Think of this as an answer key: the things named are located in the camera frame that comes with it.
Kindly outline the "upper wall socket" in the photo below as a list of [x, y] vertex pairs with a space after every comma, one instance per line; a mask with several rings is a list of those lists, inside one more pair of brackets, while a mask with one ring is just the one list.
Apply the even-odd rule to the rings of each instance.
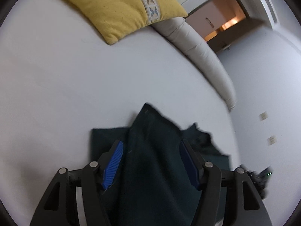
[[260, 121], [266, 120], [268, 118], [268, 113], [265, 111], [259, 115]]

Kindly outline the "yellow cushion with patterned band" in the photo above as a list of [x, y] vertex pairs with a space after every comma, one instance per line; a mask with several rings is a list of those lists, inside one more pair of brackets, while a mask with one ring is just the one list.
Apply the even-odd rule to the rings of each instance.
[[177, 0], [64, 1], [78, 8], [109, 45], [150, 24], [187, 16]]

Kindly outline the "lower wall socket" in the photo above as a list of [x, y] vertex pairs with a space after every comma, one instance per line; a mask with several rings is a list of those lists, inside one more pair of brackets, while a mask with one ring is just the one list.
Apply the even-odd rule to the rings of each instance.
[[270, 136], [267, 141], [268, 141], [268, 145], [273, 145], [277, 142], [277, 137], [275, 135]]

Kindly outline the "dark green knit sweater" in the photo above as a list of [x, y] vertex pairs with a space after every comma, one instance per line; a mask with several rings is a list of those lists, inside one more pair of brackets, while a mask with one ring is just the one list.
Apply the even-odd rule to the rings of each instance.
[[103, 203], [110, 225], [190, 225], [201, 192], [190, 183], [180, 156], [187, 140], [194, 151], [221, 169], [229, 157], [196, 124], [181, 130], [153, 106], [145, 104], [130, 127], [93, 129], [91, 159], [97, 160], [114, 141], [123, 156]]

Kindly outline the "white bed sheet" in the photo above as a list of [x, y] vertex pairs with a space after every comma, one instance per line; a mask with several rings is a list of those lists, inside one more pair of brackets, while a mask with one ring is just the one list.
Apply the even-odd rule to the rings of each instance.
[[225, 102], [152, 27], [107, 45], [62, 0], [18, 0], [1, 26], [1, 200], [29, 225], [61, 167], [88, 163], [93, 128], [130, 125], [145, 103], [193, 123], [240, 163]]

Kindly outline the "open doorway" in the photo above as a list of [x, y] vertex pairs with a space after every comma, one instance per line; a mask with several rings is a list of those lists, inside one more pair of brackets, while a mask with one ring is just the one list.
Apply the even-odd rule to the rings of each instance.
[[190, 12], [186, 22], [215, 53], [264, 24], [251, 18], [240, 0], [209, 0]]

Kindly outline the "wall socket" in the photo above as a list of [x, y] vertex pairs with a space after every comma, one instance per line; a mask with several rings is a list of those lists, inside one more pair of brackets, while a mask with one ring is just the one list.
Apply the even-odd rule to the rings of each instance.
[[268, 113], [265, 111], [259, 115], [260, 121], [266, 120], [268, 118]]
[[273, 145], [277, 142], [277, 137], [275, 135], [270, 136], [267, 141], [268, 141], [268, 145]]

